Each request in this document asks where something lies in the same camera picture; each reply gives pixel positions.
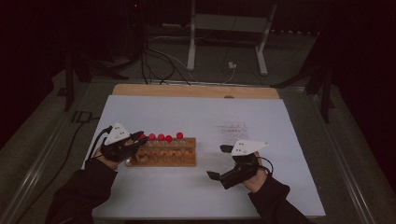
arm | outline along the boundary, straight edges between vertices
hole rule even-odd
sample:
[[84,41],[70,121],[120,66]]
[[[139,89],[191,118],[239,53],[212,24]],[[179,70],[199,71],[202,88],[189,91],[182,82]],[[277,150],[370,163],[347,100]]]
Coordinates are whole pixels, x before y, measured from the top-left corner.
[[255,176],[242,184],[250,190],[248,196],[265,223],[311,223],[286,200],[290,192],[289,186],[279,183],[264,170],[259,169]]
[[76,171],[53,197],[46,223],[93,223],[92,209],[110,197],[118,164],[100,156]]

white device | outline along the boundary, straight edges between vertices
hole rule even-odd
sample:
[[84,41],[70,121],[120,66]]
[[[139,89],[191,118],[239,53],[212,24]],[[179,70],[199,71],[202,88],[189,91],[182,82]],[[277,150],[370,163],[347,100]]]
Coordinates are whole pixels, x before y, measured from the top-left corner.
[[121,123],[117,122],[116,124],[114,124],[113,129],[108,134],[105,145],[108,146],[110,144],[119,142],[128,138],[130,135],[131,134],[126,131],[124,126]]
[[231,151],[231,155],[233,156],[246,156],[255,151],[259,151],[265,147],[268,147],[269,144],[267,142],[258,142],[258,141],[250,141],[250,140],[238,140],[233,145],[233,150]]

black sleeve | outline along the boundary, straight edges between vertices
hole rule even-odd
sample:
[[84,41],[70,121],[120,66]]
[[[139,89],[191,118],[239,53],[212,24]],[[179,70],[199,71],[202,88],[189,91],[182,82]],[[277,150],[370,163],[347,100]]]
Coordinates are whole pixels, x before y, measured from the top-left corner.
[[117,172],[97,159],[55,192],[46,223],[93,223],[92,209],[107,201]]
[[248,196],[265,223],[312,223],[286,200],[289,192],[289,186],[283,185],[268,176],[259,191],[249,193]]

white table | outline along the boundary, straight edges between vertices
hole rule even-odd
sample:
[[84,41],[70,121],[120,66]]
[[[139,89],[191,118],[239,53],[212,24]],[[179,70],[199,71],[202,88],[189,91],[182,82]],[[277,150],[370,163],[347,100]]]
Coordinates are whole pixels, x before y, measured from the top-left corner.
[[[191,94],[207,87],[158,87],[171,94],[177,88]],[[129,90],[145,94],[145,87]],[[209,88],[228,90],[227,88]],[[262,91],[231,88],[233,95]],[[206,171],[231,170],[231,156],[221,153],[227,127],[237,123],[247,139],[267,141],[261,151],[275,166],[274,176],[291,187],[288,200],[309,217],[324,216],[315,184],[290,123],[283,101],[272,99],[224,99],[110,95],[93,139],[108,125],[120,121],[131,133],[183,132],[197,139],[195,167],[138,167],[120,165],[110,199],[94,209],[94,217],[115,219],[195,219],[258,217],[248,190],[242,185],[224,189]]]

wire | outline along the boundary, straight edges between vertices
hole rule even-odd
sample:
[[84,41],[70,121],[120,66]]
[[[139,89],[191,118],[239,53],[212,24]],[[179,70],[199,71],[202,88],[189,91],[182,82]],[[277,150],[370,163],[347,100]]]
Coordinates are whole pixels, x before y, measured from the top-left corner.
[[158,78],[158,79],[160,79],[160,78],[151,70],[151,67],[150,67],[149,64],[147,63],[147,54],[146,54],[145,51],[143,51],[143,54],[144,54],[144,57],[145,57],[145,60],[143,61],[143,65],[145,65],[145,66],[147,67],[147,69],[148,69],[148,79],[149,79],[149,83],[147,83],[147,84],[151,84],[151,80],[152,80],[151,75],[154,75],[154,77],[156,77],[156,78]]
[[144,61],[143,61],[143,53],[140,54],[140,68],[142,70],[142,77],[143,79],[145,79],[146,84],[148,83],[148,80],[146,79],[146,75],[145,75],[145,67],[144,67]]
[[231,79],[233,79],[234,74],[235,74],[235,68],[233,68],[233,74],[231,75],[231,77],[227,81],[221,82],[220,84],[226,84],[227,82],[231,81]]
[[22,218],[23,218],[23,217],[26,215],[26,213],[30,210],[30,208],[33,206],[33,204],[35,204],[35,203],[37,202],[37,200],[43,195],[43,193],[47,190],[47,188],[53,183],[53,181],[56,179],[56,177],[58,177],[59,173],[62,171],[62,169],[64,168],[64,166],[66,165],[66,163],[67,163],[67,161],[68,161],[68,159],[69,159],[72,146],[73,146],[73,144],[74,144],[74,142],[75,142],[75,140],[76,140],[76,136],[77,136],[77,134],[78,134],[78,131],[81,129],[81,127],[82,127],[84,124],[89,123],[89,122],[91,122],[92,120],[95,120],[95,119],[99,119],[99,118],[88,119],[88,120],[86,120],[86,121],[83,121],[83,122],[78,126],[78,128],[77,128],[76,131],[75,131],[75,133],[73,134],[72,141],[70,142],[69,148],[67,149],[67,154],[66,154],[66,157],[64,158],[64,161],[63,161],[61,167],[58,169],[58,171],[56,172],[56,174],[54,175],[54,177],[49,181],[49,183],[40,191],[40,193],[39,193],[39,194],[32,200],[32,202],[26,207],[26,209],[23,211],[23,213],[21,214],[21,216],[18,218],[18,220],[17,220],[15,223],[19,223],[19,222],[22,220]]
[[[210,36],[210,34],[211,34],[212,32],[213,32],[213,30],[209,30],[209,31],[207,32],[206,35],[200,36],[200,37],[195,37],[195,39],[205,39],[206,37]],[[184,35],[184,36],[177,36],[177,35],[158,35],[158,36],[154,36],[154,37],[152,37],[151,39],[149,39],[148,42],[149,42],[149,41],[156,40],[156,39],[165,39],[165,38],[168,38],[168,39],[190,39],[191,37],[190,37],[190,36],[186,36],[186,35]]]
[[85,166],[87,165],[87,163],[91,160],[92,154],[93,152],[96,150],[96,145],[98,144],[99,138],[104,134],[104,133],[110,133],[111,130],[113,129],[112,126],[109,126],[106,129],[103,129],[97,136],[96,139],[91,147],[91,151],[90,151],[90,155],[88,156],[87,160],[85,160]]
[[[191,75],[191,73],[190,73],[189,70],[187,69],[187,66],[186,66],[183,62],[181,62],[178,58],[176,58],[176,57],[174,57],[174,56],[171,56],[171,55],[169,55],[169,54],[160,52],[160,51],[158,51],[158,50],[156,50],[156,49],[149,49],[149,50],[154,51],[154,52],[159,53],[159,54],[161,54],[161,55],[163,55],[163,56],[166,56],[166,57],[169,57],[169,58],[172,58],[172,59],[176,60],[178,63],[180,63],[181,65],[183,65],[183,67],[186,69],[186,72],[189,74],[189,76],[190,76],[190,78],[191,78],[192,80],[196,81],[197,83],[200,83],[198,80],[196,80],[196,79]],[[181,75],[180,72],[179,72],[179,74],[180,74],[180,76],[183,78],[183,80],[184,80],[187,84],[191,85],[191,84],[187,81],[187,79],[184,78],[184,77]]]
[[169,63],[169,64],[172,66],[172,72],[171,72],[169,75],[167,75],[167,76],[164,77],[164,78],[159,78],[159,77],[157,77],[158,79],[161,80],[160,85],[163,84],[163,83],[165,82],[166,79],[168,79],[169,77],[171,77],[171,76],[175,73],[175,70],[177,70],[177,68],[175,67],[175,65],[172,63],[172,61],[171,61],[168,57],[166,57],[167,60],[165,60],[164,58],[158,57],[158,56],[153,55],[153,54],[150,54],[150,53],[148,53],[148,52],[145,52],[145,53],[146,53],[147,55],[151,56],[151,57],[158,58],[158,59],[160,59],[160,60],[162,60],[162,61],[165,61],[166,63]]
[[180,71],[179,71],[178,68],[175,66],[175,64],[172,62],[172,60],[168,57],[168,55],[163,54],[162,52],[159,52],[159,51],[156,51],[156,50],[153,50],[153,49],[149,49],[149,50],[151,50],[151,51],[153,51],[153,52],[156,52],[156,53],[159,53],[159,54],[161,54],[162,56],[164,56],[164,57],[167,59],[167,62],[170,63],[170,64],[173,66],[174,71],[176,70],[176,71],[178,72],[178,74],[181,76],[181,78],[182,78],[189,86],[191,85],[191,84],[189,83],[189,81],[188,81],[186,78],[184,78],[183,75],[181,75]]
[[265,161],[267,161],[268,163],[270,163],[270,165],[271,165],[271,171],[269,171],[268,168],[266,168],[265,166],[263,166],[262,168],[264,168],[267,172],[269,172],[268,174],[271,175],[271,174],[274,172],[274,165],[273,165],[270,161],[268,161],[267,159],[265,159],[264,157],[257,157],[257,158],[262,159],[262,160],[265,160]]

